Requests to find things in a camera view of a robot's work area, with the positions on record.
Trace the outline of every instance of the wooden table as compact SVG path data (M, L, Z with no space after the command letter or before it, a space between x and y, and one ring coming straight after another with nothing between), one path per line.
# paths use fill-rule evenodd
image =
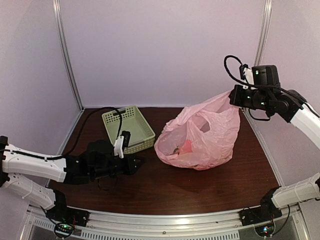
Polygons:
M140 108L154 130L156 139L165 124L175 118L181 108ZM74 143L81 123L92 111L86 109L69 142ZM87 144L108 139L102 122L101 111L88 120L73 155L86 150ZM240 113L241 125L233 158L218 167L197 171L177 168L160 161L153 148L137 155L146 163L131 176L104 178L86 185L66 185L51 181L50 187L65 193L67 204L72 207L123 214L180 215L212 213L241 209L259 204L262 196L278 186L269 162L245 116Z

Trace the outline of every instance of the black cable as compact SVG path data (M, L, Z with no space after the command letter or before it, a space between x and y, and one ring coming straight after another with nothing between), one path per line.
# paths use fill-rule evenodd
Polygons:
M256 118L256 117L254 117L252 115L252 113L251 113L251 109L250 108L248 109L248 112L249 112L250 117L252 119L256 120L256 121L265 121L265 122L267 122L267 121L270 121L270 119L271 119L270 117L269 118Z
M286 217L283 225L279 228L279 230L276 231L275 233L272 233L272 236L278 234L278 233L285 227L286 223L288 222L288 219L289 219L289 217L290 217L290 206L289 206L289 205L287 205L287 206L288 206L288 216Z
M122 127L122 121L123 121L123 120L122 120L122 115L121 115L121 113L119 112L119 110L118 110L117 108L115 108L115 107L113 107L113 106L105 106L105 107L101 107L101 108L99 108L99 109L96 109L96 110L90 112L90 113L88 114L88 116L86 116L86 118L84 119L84 121L83 121L83 123L82 123L82 125L81 125L81 128L80 128L80 130L79 130L79 132L78 132L78 135L77 135L77 137L76 137L76 139L75 139L75 142L74 142L72 148L71 148L67 153L65 153L65 154L63 154L63 155L45 158L45 157L43 157L43 156L39 156L39 155L35 155L35 154L23 152L23 151L13 150L12 152L15 153L15 154L20 154L20 155L23 155L23 156L28 156L28 157L32 157L32 158L36 158L36 159L47 160L47 161L53 161L53 160L63 159L63 158L65 158L66 156L68 156L69 154L71 154L71 153L75 150L75 148L76 148L76 146L77 146L77 144L78 144L78 141L79 141L79 139L80 139L81 133L82 133L82 131L83 131L83 129L84 129L84 127L85 127L88 119L89 119L93 114L95 114L95 113L97 113L97 112L99 112L99 111L101 111L101 110L104 110L104 109L113 109L113 110L116 111L116 113L119 115L120 123L119 123L119 128L118 128L118 133L117 133L117 137L119 137L120 131L121 131L121 127Z
M50 220L50 222L52 222L54 224L54 229L53 229L53 232L54 234L58 237L58 238L68 238L72 235L72 233L74 232L75 228L74 226L72 226L71 224L69 223L65 223L65 222L54 222L48 215L47 215L47 212L46 210L40 206L40 208L42 209L42 211L44 212L44 215L47 219Z
M226 72L228 73L229 77L232 78L234 81L236 81L237 83L241 84L241 85L245 85L245 86L248 86L248 87L251 87L251 88L256 88L256 89L260 89L260 90L265 90L265 89L277 89L277 90L280 90L286 94L288 94L289 96L295 98L296 100L298 100L299 102L302 102L304 103L308 108L309 110L315 115L317 116L318 118L320 118L320 116L308 105L307 101L305 99L302 99L301 97L298 97L296 96L295 94L293 94L292 92L288 91L288 90L285 90L283 89L282 87L278 87L278 86L274 86L274 85L255 85L255 84L250 84L250 83L247 83L247 82L244 82L244 81L241 81L239 79L237 79L236 77L234 77L232 75L232 73L230 72L229 68L228 68L228 65L227 65L227 60L229 58L233 58L233 59L236 59L239 63L241 63L240 59L236 56L233 56L233 55L227 55L225 56L224 58L224 61L223 61L223 65L224 65L224 68L226 70Z

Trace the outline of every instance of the white backdrop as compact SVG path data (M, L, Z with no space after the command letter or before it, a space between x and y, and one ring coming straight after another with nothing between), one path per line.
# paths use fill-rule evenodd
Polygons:
M0 32L0 135L23 149L57 154L78 110L52 0L0 0ZM29 203L3 189L0 203L0 239L17 239Z
M320 112L320 1L275 0L262 64L278 68L281 86L297 90ZM320 171L320 151L298 129L275 115L256 121L285 185ZM301 204L313 240L319 240L320 202Z
M264 2L61 1L83 105L185 106L232 89L224 57L253 63Z

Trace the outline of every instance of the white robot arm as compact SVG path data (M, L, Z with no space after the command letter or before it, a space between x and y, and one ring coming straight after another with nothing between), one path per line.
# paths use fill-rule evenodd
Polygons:
M46 210L46 215L59 222L67 221L85 227L89 212L67 207L65 195L57 190L43 187L22 174L43 177L56 182L79 185L96 179L134 174L143 164L133 154L124 155L130 133L123 131L111 143L98 140L89 143L79 156L52 156L20 149L0 136L0 187L10 189L23 199L30 200Z
M227 59L234 58L240 64L239 80L227 67ZM232 55L224 59L224 67L229 76L240 85L235 85L229 98L230 104L250 110L263 110L269 120L279 114L287 123L302 131L320 149L320 118L310 104L295 90L280 87L278 71L274 65L248 65ZM320 200L320 173L289 186L271 189L260 201L256 209L244 209L239 214L243 225L256 224L261 220L269 221L282 215L280 209L288 205Z

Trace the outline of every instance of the green plastic basket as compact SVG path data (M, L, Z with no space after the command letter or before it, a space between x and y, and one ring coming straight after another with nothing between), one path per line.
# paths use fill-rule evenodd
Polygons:
M155 143L155 132L152 130L137 106L119 109L122 116L121 131L131 133L129 146L124 149L125 154L134 154L151 148ZM116 111L102 114L102 120L111 143L114 145L119 129L120 117Z

